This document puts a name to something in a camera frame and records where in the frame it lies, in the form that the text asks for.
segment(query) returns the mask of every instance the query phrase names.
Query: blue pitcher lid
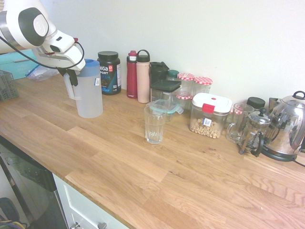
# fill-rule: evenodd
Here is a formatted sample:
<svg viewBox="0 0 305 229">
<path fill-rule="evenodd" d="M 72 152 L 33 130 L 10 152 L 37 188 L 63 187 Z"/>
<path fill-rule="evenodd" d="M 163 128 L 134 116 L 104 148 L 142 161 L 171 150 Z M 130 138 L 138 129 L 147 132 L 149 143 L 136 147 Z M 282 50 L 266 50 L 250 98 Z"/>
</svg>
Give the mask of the blue pitcher lid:
<svg viewBox="0 0 305 229">
<path fill-rule="evenodd" d="M 77 77 L 92 77 L 100 75 L 100 63 L 95 60 L 85 59 L 85 67 Z"/>
</svg>

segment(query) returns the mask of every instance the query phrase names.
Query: product label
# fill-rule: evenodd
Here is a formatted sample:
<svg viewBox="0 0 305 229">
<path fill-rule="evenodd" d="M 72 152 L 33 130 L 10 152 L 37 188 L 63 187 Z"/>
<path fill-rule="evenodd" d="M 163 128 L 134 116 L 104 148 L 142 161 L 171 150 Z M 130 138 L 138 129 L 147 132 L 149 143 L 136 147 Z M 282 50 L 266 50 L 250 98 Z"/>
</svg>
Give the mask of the product label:
<svg viewBox="0 0 305 229">
<path fill-rule="evenodd" d="M 121 88 L 121 65 L 100 66 L 102 92 L 111 94 Z"/>
<path fill-rule="evenodd" d="M 204 118 L 202 121 L 202 124 L 206 126 L 211 126 L 211 123 L 212 123 L 211 119 L 208 118 Z"/>
<path fill-rule="evenodd" d="M 94 86 L 100 86 L 101 85 L 101 79 L 100 78 L 96 78 L 94 81 Z"/>
<path fill-rule="evenodd" d="M 118 87 L 120 87 L 121 86 L 121 64 L 118 64 L 116 66 L 116 68 L 117 68 L 117 71 L 118 71 Z"/>
</svg>

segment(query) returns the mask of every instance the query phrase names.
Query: plastic bag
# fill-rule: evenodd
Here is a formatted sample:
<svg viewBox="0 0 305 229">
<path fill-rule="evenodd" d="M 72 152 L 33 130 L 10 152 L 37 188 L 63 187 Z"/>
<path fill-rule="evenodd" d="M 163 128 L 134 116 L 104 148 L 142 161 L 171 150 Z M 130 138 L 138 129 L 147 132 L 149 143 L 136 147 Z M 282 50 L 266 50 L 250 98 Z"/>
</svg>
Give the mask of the plastic bag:
<svg viewBox="0 0 305 229">
<path fill-rule="evenodd" d="M 51 78 L 54 75 L 58 75 L 59 71 L 57 69 L 50 69 L 37 65 L 25 76 L 31 80 L 43 81 Z"/>
</svg>

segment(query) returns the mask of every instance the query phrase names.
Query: electric kettle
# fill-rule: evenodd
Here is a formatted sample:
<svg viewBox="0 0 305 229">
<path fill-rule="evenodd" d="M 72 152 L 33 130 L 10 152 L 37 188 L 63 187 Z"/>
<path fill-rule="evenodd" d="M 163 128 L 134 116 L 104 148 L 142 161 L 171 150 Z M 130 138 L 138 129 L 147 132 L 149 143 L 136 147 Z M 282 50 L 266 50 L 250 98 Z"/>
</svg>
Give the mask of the electric kettle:
<svg viewBox="0 0 305 229">
<path fill-rule="evenodd" d="M 295 160 L 305 136 L 305 92 L 282 99 L 269 117 L 262 154 L 279 161 Z"/>
</svg>

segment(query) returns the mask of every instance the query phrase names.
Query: water bottle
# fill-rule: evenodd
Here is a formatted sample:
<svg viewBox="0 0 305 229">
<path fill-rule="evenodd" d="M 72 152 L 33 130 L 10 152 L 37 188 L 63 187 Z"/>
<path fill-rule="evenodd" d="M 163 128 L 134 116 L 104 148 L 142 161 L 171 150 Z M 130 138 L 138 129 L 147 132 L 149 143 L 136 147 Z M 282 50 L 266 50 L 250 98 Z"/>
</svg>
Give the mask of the water bottle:
<svg viewBox="0 0 305 229">
<path fill-rule="evenodd" d="M 138 101 L 140 103 L 148 103 L 150 101 L 150 81 L 149 81 L 149 65 L 150 55 L 146 50 L 140 50 L 137 53 L 137 87 Z"/>
<path fill-rule="evenodd" d="M 127 56 L 127 97 L 138 98 L 137 89 L 137 53 L 133 50 Z"/>
</svg>

